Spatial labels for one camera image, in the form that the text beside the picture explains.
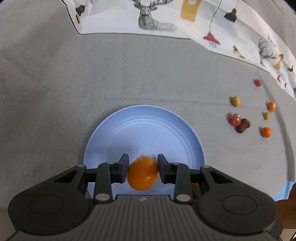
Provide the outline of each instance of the green fruit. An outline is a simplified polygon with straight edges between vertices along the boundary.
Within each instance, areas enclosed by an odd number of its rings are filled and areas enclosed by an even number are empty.
[[[231,98],[231,104],[234,105],[235,107],[240,106],[240,98],[237,96],[234,96]]]
[[[269,112],[264,112],[263,117],[264,117],[264,120],[268,120],[270,118],[270,113]]]

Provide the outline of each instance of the red ball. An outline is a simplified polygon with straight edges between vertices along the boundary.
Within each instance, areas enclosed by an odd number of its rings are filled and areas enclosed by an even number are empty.
[[[230,117],[230,124],[232,125],[232,126],[239,126],[240,124],[241,124],[241,122],[242,122],[242,119],[241,119],[241,117],[240,117],[240,115],[239,114],[233,114],[231,117]]]
[[[262,81],[260,79],[255,79],[254,80],[254,83],[257,87],[261,86],[262,85]]]

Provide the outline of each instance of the blue plate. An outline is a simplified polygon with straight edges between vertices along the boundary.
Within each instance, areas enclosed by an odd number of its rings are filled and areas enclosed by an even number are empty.
[[[205,157],[194,130],[175,113],[149,105],[136,105],[121,109],[102,121],[87,143],[83,163],[97,168],[107,161],[117,162],[123,153],[129,155],[130,164],[141,154],[157,156],[162,153],[168,162],[181,162],[189,168],[199,169]],[[126,181],[112,184],[113,198],[125,195],[163,195],[173,197],[173,184],[163,184],[158,177],[145,191],[136,191]],[[92,196],[94,183],[89,183]]]

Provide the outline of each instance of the ribbed gray panel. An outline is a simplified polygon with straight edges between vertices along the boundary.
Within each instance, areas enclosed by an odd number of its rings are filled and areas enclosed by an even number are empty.
[[[268,233],[236,237],[206,226],[191,206],[168,196],[119,195],[111,204],[99,204],[77,228],[63,234],[38,237],[17,232],[10,241],[272,241]]]

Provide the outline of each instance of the orange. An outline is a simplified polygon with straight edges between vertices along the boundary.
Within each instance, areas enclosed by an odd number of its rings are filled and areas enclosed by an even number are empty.
[[[271,134],[272,134],[272,130],[268,127],[263,127],[262,130],[261,130],[261,135],[263,137],[266,137],[266,138],[269,138],[271,137]]]
[[[267,104],[267,109],[270,111],[270,112],[273,112],[276,110],[276,104],[275,102],[271,101]]]
[[[158,163],[155,158],[138,157],[128,168],[127,180],[129,185],[138,191],[150,188],[158,176]]]

